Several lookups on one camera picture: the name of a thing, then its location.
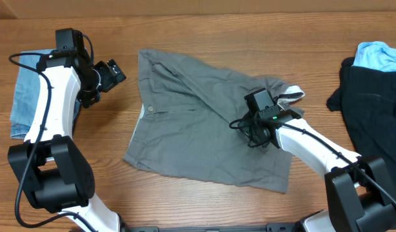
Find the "grey shorts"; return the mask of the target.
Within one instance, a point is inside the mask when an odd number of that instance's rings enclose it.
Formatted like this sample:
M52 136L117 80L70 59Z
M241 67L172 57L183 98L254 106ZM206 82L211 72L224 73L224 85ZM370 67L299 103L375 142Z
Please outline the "grey shorts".
M266 88L289 107L304 96L299 86L143 49L138 88L143 106L125 162L171 177L287 191L292 155L273 145L251 148L229 124L248 111L247 94Z

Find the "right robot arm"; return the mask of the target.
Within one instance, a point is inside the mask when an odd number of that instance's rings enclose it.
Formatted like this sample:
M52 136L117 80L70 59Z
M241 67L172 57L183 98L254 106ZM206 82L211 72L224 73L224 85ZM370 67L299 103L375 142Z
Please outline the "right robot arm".
M301 159L325 181L328 208L296 222L294 231L396 229L396 192L385 162L349 151L283 109L267 89L244 98L248 113L238 124L250 147L273 144Z

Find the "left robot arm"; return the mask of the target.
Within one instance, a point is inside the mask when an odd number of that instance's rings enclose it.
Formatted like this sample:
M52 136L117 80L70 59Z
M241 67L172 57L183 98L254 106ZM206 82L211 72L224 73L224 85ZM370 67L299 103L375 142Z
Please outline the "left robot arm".
M32 69L40 80L33 123L24 142L8 150L19 181L15 218L26 228L68 217L82 231L129 230L95 194L92 168L73 142L75 103L88 108L126 79L113 59L94 63L87 38L73 28L57 30L55 50L39 53Z

